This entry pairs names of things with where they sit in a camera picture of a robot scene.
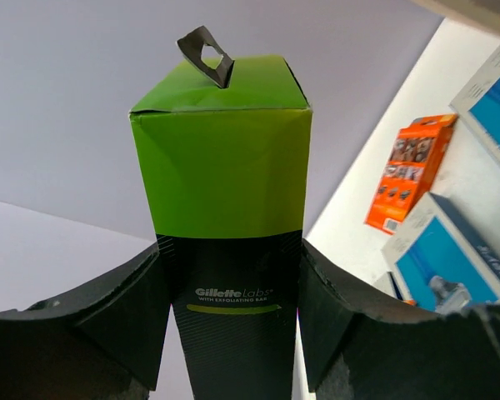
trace box flap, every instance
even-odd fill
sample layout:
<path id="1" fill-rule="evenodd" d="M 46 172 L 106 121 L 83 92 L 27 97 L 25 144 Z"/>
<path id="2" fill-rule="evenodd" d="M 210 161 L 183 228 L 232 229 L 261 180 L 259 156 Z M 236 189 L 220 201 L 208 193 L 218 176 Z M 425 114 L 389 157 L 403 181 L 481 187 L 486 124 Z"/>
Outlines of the box flap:
<path id="1" fill-rule="evenodd" d="M 206 61 L 215 65 L 218 59 Z M 269 108 L 309 108 L 287 63 L 274 55 L 236 59 L 225 89 L 217 87 L 189 62 L 181 62 L 132 113 Z"/>

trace white wall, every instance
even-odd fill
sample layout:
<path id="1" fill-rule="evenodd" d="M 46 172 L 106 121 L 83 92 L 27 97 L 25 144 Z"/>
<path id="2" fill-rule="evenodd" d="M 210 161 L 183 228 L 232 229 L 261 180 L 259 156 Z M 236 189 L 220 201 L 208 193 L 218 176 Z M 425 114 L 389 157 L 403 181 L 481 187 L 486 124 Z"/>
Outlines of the white wall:
<path id="1" fill-rule="evenodd" d="M 315 109 L 306 228 L 438 24 L 408 0 L 0 2 L 0 201 L 151 238 L 128 109 L 206 24 L 280 53 Z"/>

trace orange package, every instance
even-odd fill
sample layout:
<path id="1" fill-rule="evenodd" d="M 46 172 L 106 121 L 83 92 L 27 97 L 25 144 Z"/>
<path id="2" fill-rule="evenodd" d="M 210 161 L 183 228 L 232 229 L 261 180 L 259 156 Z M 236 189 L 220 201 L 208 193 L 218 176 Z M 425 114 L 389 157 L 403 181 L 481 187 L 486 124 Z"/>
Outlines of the orange package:
<path id="1" fill-rule="evenodd" d="M 400 130 L 365 223 L 394 233 L 432 187 L 457 119 L 457 114 L 424 117 Z"/>

